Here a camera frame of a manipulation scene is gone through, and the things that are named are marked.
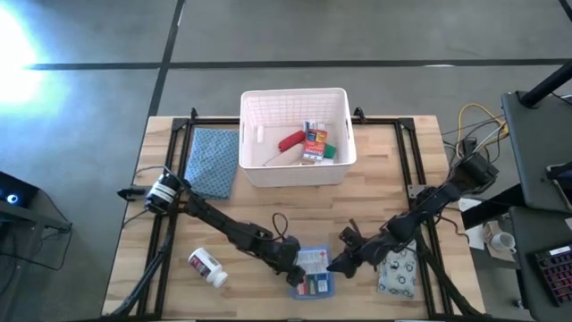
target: white cup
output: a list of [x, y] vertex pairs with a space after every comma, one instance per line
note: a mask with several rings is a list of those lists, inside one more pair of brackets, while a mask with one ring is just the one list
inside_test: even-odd
[[510, 233], [497, 233], [491, 239], [491, 246], [498, 251], [510, 251], [511, 254], [517, 252], [515, 238]]

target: white box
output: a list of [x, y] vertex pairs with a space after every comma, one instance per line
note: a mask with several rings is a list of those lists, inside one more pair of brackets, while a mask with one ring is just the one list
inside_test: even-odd
[[[280, 154], [278, 143], [305, 121], [326, 124], [327, 142], [337, 148], [333, 165], [263, 166]], [[264, 127], [258, 143], [259, 126]], [[240, 99], [239, 164], [257, 187], [338, 184], [356, 162], [356, 143], [343, 89], [257, 90]]]

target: yellow cable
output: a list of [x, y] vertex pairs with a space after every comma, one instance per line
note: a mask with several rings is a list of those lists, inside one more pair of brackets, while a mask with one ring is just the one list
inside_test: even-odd
[[[506, 122], [505, 121], [501, 121], [498, 117], [495, 117], [486, 107], [477, 104], [477, 103], [469, 103], [463, 107], [461, 107], [461, 109], [458, 111], [458, 120], [457, 120], [457, 126], [458, 126], [458, 131], [457, 131], [457, 143], [455, 143], [455, 154], [457, 155], [457, 157], [461, 158], [461, 155], [458, 151], [458, 146], [460, 145], [460, 141], [461, 141], [461, 128], [463, 127], [463, 113], [465, 113], [465, 110], [467, 110], [469, 107], [477, 107], [480, 108], [481, 110], [483, 110], [483, 112], [487, 113], [492, 120], [494, 120], [500, 127], [502, 126], [502, 128], [500, 129], [500, 137], [498, 138], [498, 140], [502, 140], [506, 137], [509, 136], [509, 127], [506, 126]], [[497, 141], [497, 138], [490, 138], [489, 140], [486, 141], [486, 143], [484, 143], [485, 146], [488, 146], [492, 143], [495, 143]]]

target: small box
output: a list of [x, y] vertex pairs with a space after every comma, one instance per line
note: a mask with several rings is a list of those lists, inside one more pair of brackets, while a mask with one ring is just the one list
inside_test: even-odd
[[290, 290], [295, 300], [317, 300], [334, 295], [333, 276], [326, 269], [330, 265], [330, 251], [326, 246], [302, 247], [296, 265], [306, 271], [304, 282]]
[[324, 158], [327, 139], [327, 131], [308, 129], [302, 158], [309, 161], [321, 161]]

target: white bottle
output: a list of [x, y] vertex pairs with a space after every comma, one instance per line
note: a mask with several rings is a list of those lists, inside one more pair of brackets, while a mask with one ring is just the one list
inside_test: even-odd
[[214, 287], [221, 287], [229, 278], [223, 266], [202, 247], [190, 254], [189, 264]]

